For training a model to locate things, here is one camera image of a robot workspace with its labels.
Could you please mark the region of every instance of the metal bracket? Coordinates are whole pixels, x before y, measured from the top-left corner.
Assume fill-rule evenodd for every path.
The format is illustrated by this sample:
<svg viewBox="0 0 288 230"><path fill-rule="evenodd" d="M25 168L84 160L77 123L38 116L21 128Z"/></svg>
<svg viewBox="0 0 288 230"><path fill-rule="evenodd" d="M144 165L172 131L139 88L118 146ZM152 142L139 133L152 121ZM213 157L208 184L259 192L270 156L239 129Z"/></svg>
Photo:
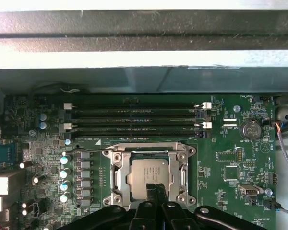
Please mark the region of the metal bracket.
<svg viewBox="0 0 288 230"><path fill-rule="evenodd" d="M128 209L131 203L130 186L126 183L126 177L130 172L130 157L133 153L141 150L141 153L151 153L145 148L164 148L164 151L153 153L166 153L169 158L168 167L168 199L179 201L187 207L196 204L196 198L188 194L188 158L196 154L197 149L193 146L180 142L143 142L143 143L119 143L109 146L102 154L110 158L110 184L111 195L103 199L103 204L120 205Z"/></svg>

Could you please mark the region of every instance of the motherboard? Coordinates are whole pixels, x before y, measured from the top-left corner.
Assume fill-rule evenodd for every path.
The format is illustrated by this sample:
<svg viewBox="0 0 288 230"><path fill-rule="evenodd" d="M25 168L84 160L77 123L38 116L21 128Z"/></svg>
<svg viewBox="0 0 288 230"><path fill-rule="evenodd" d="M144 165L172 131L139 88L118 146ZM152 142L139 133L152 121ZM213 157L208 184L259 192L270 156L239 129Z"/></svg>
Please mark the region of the motherboard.
<svg viewBox="0 0 288 230"><path fill-rule="evenodd" d="M6 96L0 229L56 230L163 183L190 211L274 230L274 107L238 94Z"/></svg>

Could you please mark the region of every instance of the small capacitor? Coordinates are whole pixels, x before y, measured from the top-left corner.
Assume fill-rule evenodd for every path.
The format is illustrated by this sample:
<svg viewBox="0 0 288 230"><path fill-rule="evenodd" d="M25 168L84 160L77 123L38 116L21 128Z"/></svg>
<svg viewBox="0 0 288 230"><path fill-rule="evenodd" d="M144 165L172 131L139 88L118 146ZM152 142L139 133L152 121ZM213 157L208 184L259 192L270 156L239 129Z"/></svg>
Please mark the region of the small capacitor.
<svg viewBox="0 0 288 230"><path fill-rule="evenodd" d="M30 212L32 212L33 211L33 205L30 205L30 206L28 206L28 207L26 207L23 211L22 211L22 215L23 216L26 216L26 215L28 215Z"/></svg>
<svg viewBox="0 0 288 230"><path fill-rule="evenodd" d="M39 176L35 176L34 178L33 178L33 182L35 183L35 184L37 184L37 183L39 183L39 182L41 182L41 181L43 181L43 180L45 180L46 179L46 176L45 175L39 175Z"/></svg>
<svg viewBox="0 0 288 230"><path fill-rule="evenodd" d="M66 203L70 198L71 198L71 193L70 192L65 192L63 195L60 197L60 201L62 203Z"/></svg>
<svg viewBox="0 0 288 230"><path fill-rule="evenodd" d="M29 199L29 200L27 200L26 202L23 202L23 203L21 204L21 207L27 208L27 207L29 207L30 205L32 205L34 202L35 202L34 199Z"/></svg>
<svg viewBox="0 0 288 230"><path fill-rule="evenodd" d="M33 165L32 161L25 161L19 164L19 168L26 169L28 167L31 167Z"/></svg>
<svg viewBox="0 0 288 230"><path fill-rule="evenodd" d="M39 120L40 121L46 121L47 119L48 119L48 117L47 117L46 114L42 113L42 114L39 115Z"/></svg>
<svg viewBox="0 0 288 230"><path fill-rule="evenodd" d="M71 171L70 169L68 169L68 168L63 169L63 170L60 172L60 178L65 179L65 178L68 177L71 173L72 173L72 171Z"/></svg>
<svg viewBox="0 0 288 230"><path fill-rule="evenodd" d="M60 185L60 189L62 191L67 191L70 187L71 187L72 183L70 181L64 181L61 185Z"/></svg>
<svg viewBox="0 0 288 230"><path fill-rule="evenodd" d="M51 224L47 224L43 230L53 230L53 226Z"/></svg>
<svg viewBox="0 0 288 230"><path fill-rule="evenodd" d="M47 129L47 128L49 128L49 123L42 121L41 123L39 123L39 128L40 129Z"/></svg>
<svg viewBox="0 0 288 230"><path fill-rule="evenodd" d="M67 164L71 160L72 160L72 157L70 155L65 155L65 156L60 158L61 164Z"/></svg>

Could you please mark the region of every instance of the orange wire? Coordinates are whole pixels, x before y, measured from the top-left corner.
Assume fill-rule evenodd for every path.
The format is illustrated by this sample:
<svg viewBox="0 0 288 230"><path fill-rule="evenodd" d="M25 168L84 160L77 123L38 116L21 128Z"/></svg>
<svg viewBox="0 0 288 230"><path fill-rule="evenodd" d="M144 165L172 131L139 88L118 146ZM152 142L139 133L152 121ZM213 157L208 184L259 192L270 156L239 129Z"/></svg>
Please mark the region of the orange wire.
<svg viewBox="0 0 288 230"><path fill-rule="evenodd" d="M277 126L277 132L280 133L281 130L280 130L280 126L279 126L279 124L278 124L278 123L275 123L275 125Z"/></svg>

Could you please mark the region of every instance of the cpu socket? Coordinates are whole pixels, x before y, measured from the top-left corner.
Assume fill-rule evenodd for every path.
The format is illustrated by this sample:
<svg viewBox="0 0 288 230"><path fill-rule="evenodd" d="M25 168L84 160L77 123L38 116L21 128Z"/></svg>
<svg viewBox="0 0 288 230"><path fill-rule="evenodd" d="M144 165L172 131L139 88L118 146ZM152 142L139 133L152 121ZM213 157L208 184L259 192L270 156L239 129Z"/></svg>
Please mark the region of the cpu socket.
<svg viewBox="0 0 288 230"><path fill-rule="evenodd" d="M111 195L103 204L129 204L146 199L146 184L164 184L169 201L196 204L188 194L188 158L196 148L180 142L119 143L102 154L110 158Z"/></svg>

